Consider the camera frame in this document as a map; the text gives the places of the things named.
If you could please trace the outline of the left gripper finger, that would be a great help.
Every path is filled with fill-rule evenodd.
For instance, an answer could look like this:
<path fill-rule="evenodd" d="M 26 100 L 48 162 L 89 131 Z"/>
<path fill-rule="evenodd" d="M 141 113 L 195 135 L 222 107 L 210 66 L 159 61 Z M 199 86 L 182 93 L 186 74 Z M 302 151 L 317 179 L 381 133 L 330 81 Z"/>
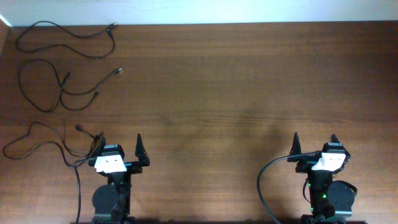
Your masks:
<path fill-rule="evenodd" d="M 140 133 L 137 134 L 135 156 L 138 158 L 140 165 L 142 165 L 142 166 L 150 165 L 150 159 L 149 159 L 149 156 L 148 156 L 148 154 L 145 150 L 145 147 L 143 145 L 142 137 L 141 137 Z"/>
<path fill-rule="evenodd" d="M 98 141 L 98 146 L 95 151 L 95 157 L 102 155 L 105 145 L 106 145 L 106 138 L 101 137 L 101 139 Z"/>

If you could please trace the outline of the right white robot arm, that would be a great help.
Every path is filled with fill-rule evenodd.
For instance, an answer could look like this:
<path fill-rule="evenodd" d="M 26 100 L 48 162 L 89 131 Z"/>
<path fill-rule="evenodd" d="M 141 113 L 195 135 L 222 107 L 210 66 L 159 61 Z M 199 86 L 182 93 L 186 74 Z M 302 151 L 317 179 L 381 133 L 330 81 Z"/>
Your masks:
<path fill-rule="evenodd" d="M 346 223 L 352 216 L 357 188 L 345 181 L 334 180 L 335 174 L 345 168 L 350 153 L 335 134 L 324 143 L 322 150 L 303 153 L 297 133 L 289 152 L 288 162 L 296 163 L 297 173 L 307 174 L 311 214 L 302 215 L 301 223 Z"/>

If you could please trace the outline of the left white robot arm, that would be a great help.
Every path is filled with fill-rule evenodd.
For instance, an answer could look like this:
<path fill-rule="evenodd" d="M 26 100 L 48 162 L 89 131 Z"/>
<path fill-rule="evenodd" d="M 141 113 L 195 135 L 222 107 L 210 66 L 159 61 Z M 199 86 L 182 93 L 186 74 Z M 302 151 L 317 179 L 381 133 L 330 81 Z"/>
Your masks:
<path fill-rule="evenodd" d="M 106 139 L 98 135 L 99 143 L 89 156 L 89 165 L 107 178 L 107 183 L 98 187 L 92 196 L 95 213 L 92 223 L 135 223 L 130 216 L 131 177 L 141 174 L 144 167 L 150 166 L 140 134 L 137 135 L 134 155 L 136 161 L 126 162 L 125 153 L 120 144 L 107 144 Z"/>

